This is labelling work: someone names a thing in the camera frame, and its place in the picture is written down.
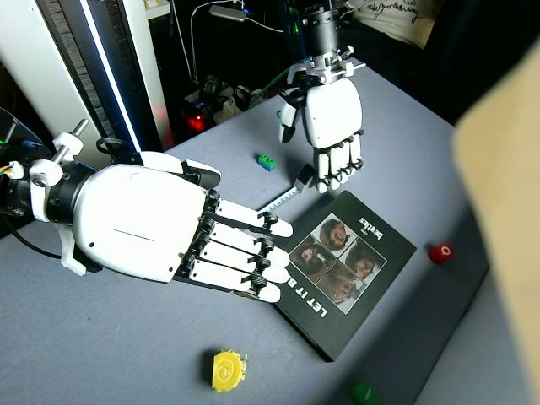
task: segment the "robotic hand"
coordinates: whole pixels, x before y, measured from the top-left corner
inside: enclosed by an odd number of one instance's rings
[[[300,33],[304,53],[309,56],[289,70],[279,140],[290,141],[302,115],[307,140],[314,149],[317,190],[323,193],[328,187],[339,188],[364,165],[360,154],[362,105],[347,78],[365,64],[354,66],[346,61],[352,46],[340,53],[334,11],[324,4],[304,7],[301,3],[295,4],[303,11],[289,32]]]
[[[290,224],[220,198],[213,190],[220,174],[210,166],[134,153],[117,139],[98,141],[115,164],[96,172],[73,159],[86,124],[55,138],[52,159],[9,161],[0,179],[0,212],[54,223],[62,265],[79,275],[97,264],[147,280],[184,280],[279,300],[274,283],[289,280],[289,255],[240,229],[291,236]],[[0,159],[9,155],[8,146]]]

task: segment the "book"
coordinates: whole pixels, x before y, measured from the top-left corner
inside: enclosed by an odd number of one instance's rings
[[[350,192],[294,232],[278,310],[335,361],[416,247]]]

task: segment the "gray tabletop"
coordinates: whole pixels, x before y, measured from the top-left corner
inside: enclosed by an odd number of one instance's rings
[[[383,404],[413,403],[487,259],[452,165],[453,128],[367,68],[353,81],[365,167],[344,188],[418,250],[338,361],[323,362],[270,305],[107,270],[80,278],[8,236],[0,240],[0,403],[350,403],[359,381],[376,385]],[[271,99],[170,152],[217,167],[223,198],[259,208],[311,160],[301,128],[278,143],[280,106]],[[274,157],[276,170],[258,166],[258,154]],[[309,190],[277,214],[299,221],[331,197]],[[60,251],[50,224],[21,233]],[[425,247],[441,242],[455,256],[436,266]],[[246,380],[218,394],[208,384],[212,354],[230,348],[248,353]]]

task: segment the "green cap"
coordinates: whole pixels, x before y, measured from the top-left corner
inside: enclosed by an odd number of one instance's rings
[[[351,388],[351,399],[356,405],[379,405],[379,392],[375,386],[360,382]]]

